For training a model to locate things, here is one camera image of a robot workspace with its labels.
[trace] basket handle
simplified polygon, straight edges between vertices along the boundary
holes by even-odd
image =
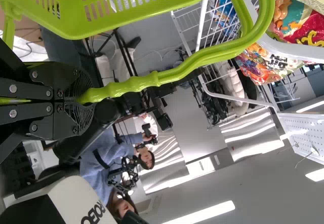
[[[21,20],[21,12],[14,5],[7,1],[1,2],[1,6],[5,13],[3,40],[10,49],[13,49],[15,37],[14,20]]]
[[[125,82],[109,83],[103,88],[90,88],[77,99],[78,103],[99,102],[107,97],[119,97],[127,92],[139,92],[147,87],[174,82],[184,78],[198,67],[236,57],[265,33],[272,21],[275,0],[259,0],[259,17],[255,25],[244,0],[231,1],[241,22],[241,38],[202,49],[173,69],[153,71],[145,77],[131,77]]]

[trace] blue shirt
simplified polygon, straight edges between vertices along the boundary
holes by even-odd
[[[82,155],[80,176],[96,191],[104,204],[108,203],[113,186],[108,186],[109,171],[121,167],[121,157],[134,155],[133,144],[143,142],[142,133],[120,136],[123,140],[118,144],[113,136],[112,128],[108,128]],[[94,150],[98,150],[101,159],[110,167],[105,169],[95,158]]]

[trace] wire rack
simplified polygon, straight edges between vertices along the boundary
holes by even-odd
[[[171,17],[179,36],[184,44],[188,56],[200,49],[221,44],[236,39],[239,36],[240,21],[234,10],[230,0],[203,0],[199,4],[185,7],[171,12]],[[251,0],[255,9],[259,7],[259,0]],[[196,47],[191,48],[188,41],[192,38],[196,40]],[[288,78],[282,81],[285,86],[284,91],[275,93],[272,86],[257,86],[257,100],[247,99],[246,95],[228,95],[225,93],[214,93],[208,89],[208,84],[215,81],[227,79],[231,74],[236,73],[240,69],[234,69],[234,65],[230,61],[223,61],[206,66],[205,74],[198,77],[203,90],[212,97],[222,98],[227,101],[235,101],[236,104],[250,103],[256,105],[254,109],[249,108],[246,113],[251,113],[264,106],[274,107],[279,110],[281,103],[298,100],[294,93],[294,84]],[[202,93],[197,93],[202,101]],[[240,117],[235,112],[229,111],[227,117],[221,119],[218,123],[214,123],[208,116],[208,109],[201,103],[201,107],[206,114],[209,122],[209,129],[222,125],[234,118]]]

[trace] green shopping basket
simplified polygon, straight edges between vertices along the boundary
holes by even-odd
[[[12,48],[13,19],[25,15],[63,38],[83,39],[200,0],[0,0],[4,41]]]
[[[259,16],[255,24],[244,0],[231,1],[241,23],[239,38],[199,50],[176,68],[161,72],[153,71],[145,77],[131,77],[121,83],[109,83],[103,88],[90,88],[77,101],[80,104],[99,102],[107,97],[119,97],[126,92],[139,92],[150,86],[178,81],[198,67],[228,60],[241,54],[266,32],[274,14],[275,0],[259,0]]]

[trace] snack bag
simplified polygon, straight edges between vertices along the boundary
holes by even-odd
[[[214,20],[215,27],[212,27],[213,30],[223,29],[222,35],[227,38],[232,38],[237,35],[237,26],[236,22],[238,18],[236,16],[235,9],[232,4],[229,3],[230,0],[209,0],[208,1],[208,14]]]
[[[324,47],[324,16],[297,0],[276,0],[268,33],[283,42]]]
[[[324,16],[297,0],[276,0],[267,34],[284,43],[324,47]],[[256,43],[236,57],[236,61],[243,74],[256,85],[282,80],[308,63],[270,54]]]

